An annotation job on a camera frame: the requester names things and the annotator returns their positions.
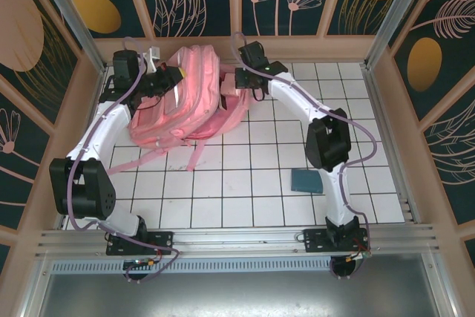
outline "pink backpack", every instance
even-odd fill
[[[109,169],[109,174],[143,165],[173,147],[197,140],[186,167],[193,171],[207,139],[232,130],[248,111],[250,92],[235,89],[235,68],[220,65],[211,45],[181,48],[167,65],[179,65],[186,74],[177,85],[178,103],[173,90],[160,102],[158,98],[145,98],[129,125],[131,139],[142,148],[154,150],[138,160]],[[226,108],[219,105],[220,96]]]

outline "blue sponge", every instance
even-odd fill
[[[292,169],[291,190],[322,194],[324,192],[324,185],[321,182],[318,171]]]

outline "backpack strap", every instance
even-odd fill
[[[141,166],[145,163],[149,163],[152,160],[155,160],[156,158],[165,155],[170,149],[169,148],[157,148],[153,151],[148,152],[147,154],[143,155],[140,159],[131,161],[130,163],[123,163],[122,165],[117,165],[114,167],[111,167],[109,170],[107,170],[107,174],[109,176],[116,174],[118,172],[122,171],[127,171],[130,169],[134,169],[138,166]]]
[[[188,166],[186,166],[186,171],[193,171],[196,165],[198,164],[198,160],[200,159],[201,154],[205,148],[207,140],[199,140],[196,149],[191,154],[190,161],[188,162]]]

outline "metal base plate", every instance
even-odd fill
[[[367,248],[367,231],[365,228],[359,228],[354,233],[349,234],[340,246],[336,248],[332,241],[327,237],[327,230],[323,229],[305,229],[304,244],[306,252],[355,252],[358,251],[358,244],[353,240],[358,239],[362,246]]]
[[[157,246],[173,247],[173,232],[149,232],[148,244]],[[170,255],[168,250],[161,250],[162,255]],[[152,248],[145,248],[125,239],[109,235],[106,255],[110,256],[128,256],[128,255],[156,255],[157,252]]]

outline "white tile floor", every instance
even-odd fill
[[[404,222],[359,64],[285,66],[316,98],[343,108],[378,140],[377,155],[348,170],[353,207],[365,212],[371,223]],[[143,216],[151,229],[324,224],[325,196],[290,189],[291,169],[309,168],[305,134],[306,129],[280,102],[253,103],[249,116],[236,129],[207,143],[194,172],[186,171],[194,148],[183,146],[112,176],[117,202]],[[369,139],[353,128],[350,135],[350,158],[367,155]],[[118,165],[146,152],[124,130],[104,164]]]

